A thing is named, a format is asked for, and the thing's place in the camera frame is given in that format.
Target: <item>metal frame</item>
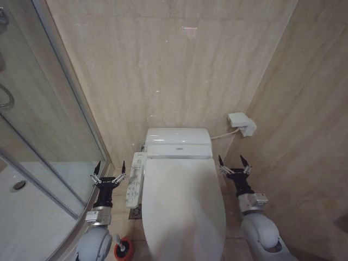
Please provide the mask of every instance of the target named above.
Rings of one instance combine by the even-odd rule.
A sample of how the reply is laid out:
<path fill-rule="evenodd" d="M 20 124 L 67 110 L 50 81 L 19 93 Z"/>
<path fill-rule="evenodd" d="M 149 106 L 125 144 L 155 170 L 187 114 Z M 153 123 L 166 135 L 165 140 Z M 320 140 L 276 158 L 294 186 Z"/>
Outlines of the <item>metal frame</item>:
<path fill-rule="evenodd" d="M 34 177 L 25 167 L 23 167 L 19 162 L 17 162 L 10 154 L 5 150 L 0 148 L 0 156 L 6 160 L 15 170 L 17 170 L 21 175 L 23 175 L 27 180 L 32 182 L 41 192 L 43 192 L 47 197 L 49 197 L 58 206 L 64 209 L 69 215 L 71 215 L 75 220 L 78 219 L 78 215 L 72 211 L 66 204 L 63 203 L 59 198 L 53 195 L 49 189 L 47 189 L 36 177 Z"/>
<path fill-rule="evenodd" d="M 57 170 L 47 161 L 45 158 L 39 153 L 39 151 L 33 147 L 27 141 L 24 136 L 12 125 L 12 123 L 3 115 L 0 113 L 0 117 L 10 126 L 10 128 L 20 137 L 20 139 L 30 148 L 30 150 L 40 159 L 41 163 L 43 163 L 48 169 L 53 173 L 53 175 L 56 176 L 58 180 L 60 180 L 63 185 L 77 198 L 77 200 L 85 207 L 87 206 L 87 203 L 82 200 L 82 198 L 74 191 L 74 189 L 66 182 L 62 176 L 58 173 Z"/>
<path fill-rule="evenodd" d="M 110 155 L 107 151 L 107 148 L 103 142 L 102 136 L 98 130 L 97 123 L 93 117 L 93 114 L 89 108 L 87 100 L 84 96 L 80 82 L 76 76 L 75 70 L 71 64 L 70 58 L 65 49 L 64 43 L 60 38 L 58 29 L 53 21 L 52 14 L 48 8 L 48 5 L 45 0 L 31 0 L 34 9 L 38 15 L 39 20 L 46 32 L 46 35 L 52 45 L 53 52 L 57 56 L 58 62 L 63 69 L 63 73 L 72 89 L 72 92 L 75 96 L 75 99 L 80 107 L 82 115 L 84 116 L 88 127 L 98 145 L 98 148 L 104 158 L 104 164 L 101 167 L 100 175 L 104 176 L 107 172 L 109 165 L 113 165 L 111 162 Z"/>
<path fill-rule="evenodd" d="M 33 9 L 35 9 L 36 14 L 38 15 L 38 21 L 41 22 L 42 27 L 44 31 L 46 32 L 47 38 L 49 39 L 52 47 L 52 52 L 55 53 L 55 56 L 57 57 L 57 60 L 63 69 L 63 73 L 71 87 L 71 90 L 73 92 L 73 95 L 75 96 L 75 99 L 80 107 L 80 110 L 82 112 L 83 117 L 85 118 L 90 131 L 96 141 L 96 144 L 101 152 L 102 157 L 104 158 L 104 162 L 101 166 L 100 174 L 99 176 L 105 176 L 109 172 L 114 170 L 114 166 L 111 162 L 109 153 L 106 149 L 106 146 L 103 142 L 103 139 L 101 137 L 101 134 L 97 128 L 97 124 L 95 122 L 95 119 L 93 117 L 93 114 L 89 108 L 89 105 L 87 103 L 87 100 L 84 96 L 83 90 L 81 88 L 81 85 L 79 83 L 79 80 L 76 76 L 75 70 L 71 64 L 70 58 L 67 55 L 67 51 L 65 49 L 65 46 L 60 38 L 60 34 L 57 30 L 57 27 L 55 26 L 55 23 L 52 18 L 52 14 L 47 6 L 47 3 L 45 0 L 30 0 L 28 1 L 31 3 Z M 45 188 L 41 184 L 39 180 L 37 180 L 35 177 L 32 179 L 32 175 L 28 173 L 28 171 L 21 166 L 21 164 L 16 164 L 15 161 L 12 163 L 11 158 L 4 157 L 6 160 L 9 161 L 10 165 L 12 165 L 17 171 L 19 171 L 21 174 L 23 174 L 25 177 L 28 178 L 28 180 L 32 181 L 33 184 L 36 184 L 39 186 L 38 188 L 43 191 L 49 198 L 51 198 L 54 202 L 56 202 L 58 205 L 60 205 L 63 209 L 65 209 L 69 213 L 69 208 L 66 207 L 58 198 L 56 198 L 54 195 L 50 193 L 50 191 Z M 57 174 L 57 172 L 54 171 L 54 168 L 50 167 L 49 165 L 45 164 L 53 173 Z M 48 258 L 48 260 L 60 260 L 61 256 L 64 256 L 66 254 L 67 249 L 71 246 L 72 241 L 77 236 L 77 233 L 81 233 L 82 229 L 85 229 L 85 222 L 83 219 L 83 216 L 88 208 L 92 206 L 92 203 L 94 199 L 96 198 L 97 190 L 94 189 L 90 195 L 90 198 L 87 202 L 87 205 L 85 204 L 85 209 L 83 213 L 80 216 L 77 216 L 75 213 L 69 213 L 74 216 L 74 218 L 77 220 L 76 225 L 72 228 L 70 233 L 66 236 L 66 238 L 63 240 L 62 244 L 57 246 L 57 249 L 55 252 L 52 253 L 52 255 Z"/>

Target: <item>shower door handle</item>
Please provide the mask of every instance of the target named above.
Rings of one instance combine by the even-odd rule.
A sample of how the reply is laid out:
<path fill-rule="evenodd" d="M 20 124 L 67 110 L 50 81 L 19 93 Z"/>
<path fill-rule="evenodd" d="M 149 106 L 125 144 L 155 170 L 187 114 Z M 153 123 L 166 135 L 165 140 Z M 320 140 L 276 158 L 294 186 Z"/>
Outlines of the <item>shower door handle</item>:
<path fill-rule="evenodd" d="M 9 101 L 6 103 L 0 103 L 0 109 L 11 109 L 15 105 L 15 98 L 12 93 L 0 83 L 0 89 L 3 90 L 6 95 L 9 97 Z"/>

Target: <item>white toilet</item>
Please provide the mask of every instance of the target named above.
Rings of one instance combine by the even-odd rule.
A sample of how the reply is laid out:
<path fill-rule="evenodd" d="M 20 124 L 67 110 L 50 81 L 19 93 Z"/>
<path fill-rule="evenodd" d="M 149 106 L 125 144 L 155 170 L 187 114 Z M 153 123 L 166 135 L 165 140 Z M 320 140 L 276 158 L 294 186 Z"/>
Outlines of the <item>white toilet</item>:
<path fill-rule="evenodd" d="M 142 222 L 158 261 L 219 261 L 225 208 L 209 133 L 150 128 L 142 190 Z"/>

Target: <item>electrical outlet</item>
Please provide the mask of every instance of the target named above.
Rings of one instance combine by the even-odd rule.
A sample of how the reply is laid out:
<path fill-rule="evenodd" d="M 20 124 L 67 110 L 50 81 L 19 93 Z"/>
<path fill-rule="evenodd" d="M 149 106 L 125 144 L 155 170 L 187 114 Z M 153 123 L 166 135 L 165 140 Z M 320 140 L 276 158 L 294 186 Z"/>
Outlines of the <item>electrical outlet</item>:
<path fill-rule="evenodd" d="M 230 113 L 228 119 L 233 128 L 239 128 L 244 137 L 252 136 L 256 131 L 256 124 L 245 113 Z"/>

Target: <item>white cable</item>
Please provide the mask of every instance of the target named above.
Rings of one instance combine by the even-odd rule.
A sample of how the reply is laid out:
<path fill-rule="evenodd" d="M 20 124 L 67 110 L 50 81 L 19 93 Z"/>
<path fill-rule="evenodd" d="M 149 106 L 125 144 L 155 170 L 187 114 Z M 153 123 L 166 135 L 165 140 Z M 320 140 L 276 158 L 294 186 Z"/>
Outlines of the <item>white cable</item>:
<path fill-rule="evenodd" d="M 219 139 L 219 138 L 222 138 L 222 137 L 231 135 L 231 134 L 233 134 L 233 133 L 236 133 L 236 132 L 239 131 L 239 130 L 240 130 L 240 128 L 237 128 L 237 129 L 234 130 L 233 132 L 226 133 L 226 134 L 223 134 L 223 135 L 220 135 L 220 136 L 211 137 L 210 139 L 211 139 L 211 140 L 216 140 L 216 139 Z"/>

